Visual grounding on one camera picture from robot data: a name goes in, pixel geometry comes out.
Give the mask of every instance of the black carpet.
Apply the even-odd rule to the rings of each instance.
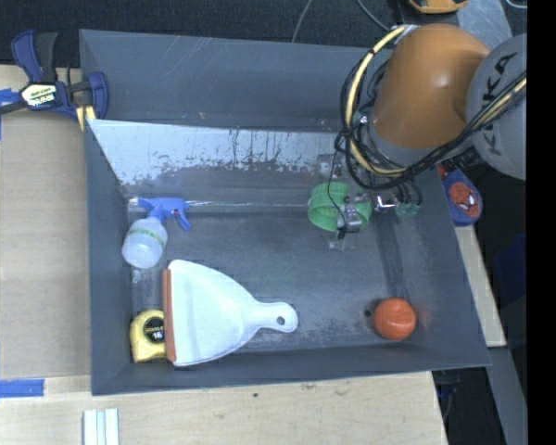
[[[290,42],[308,1],[0,0],[0,63],[14,64],[10,42],[28,29],[57,32],[54,63],[73,68],[80,67],[79,29]],[[361,2],[379,23],[372,21],[356,0],[313,0],[298,27],[297,43],[368,47],[385,35],[386,28],[407,22],[400,21],[404,16],[398,0]],[[527,12],[517,8],[526,5],[526,0],[511,2],[513,5],[502,0],[513,34],[527,32]],[[427,17],[422,22],[439,18]],[[516,235],[524,235],[524,183],[482,167],[467,174],[484,200],[485,211],[475,228],[499,297],[493,259]],[[525,376],[526,357],[518,362]],[[485,370],[460,371],[454,378],[457,380],[446,385],[441,401],[448,413],[449,443],[504,445]],[[452,399],[447,409],[449,391]]]

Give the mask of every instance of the plastic bottle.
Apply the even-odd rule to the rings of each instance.
[[[138,269],[150,269],[157,265],[167,239],[167,230],[156,217],[139,219],[130,226],[121,255]]]
[[[150,269],[158,264],[167,245],[168,234],[163,220],[175,217],[187,231],[190,228],[183,211],[186,209],[180,198],[133,198],[131,203],[149,210],[145,219],[134,221],[121,247],[121,255],[137,269]]]

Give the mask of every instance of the dustpan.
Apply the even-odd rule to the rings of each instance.
[[[167,359],[179,367],[230,354],[260,328],[290,333],[298,325],[288,303],[257,301],[232,277],[191,261],[164,271],[163,309]]]

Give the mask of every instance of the scratched surface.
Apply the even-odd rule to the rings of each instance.
[[[215,129],[145,122],[90,121],[122,184],[185,168],[310,172],[334,151],[332,133]]]
[[[81,30],[107,76],[107,119],[197,127],[341,128],[340,91],[368,48]],[[389,55],[383,50],[367,81]]]

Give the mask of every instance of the red object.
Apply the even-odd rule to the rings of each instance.
[[[416,327],[416,312],[404,299],[385,299],[374,309],[373,325],[387,339],[405,339]]]

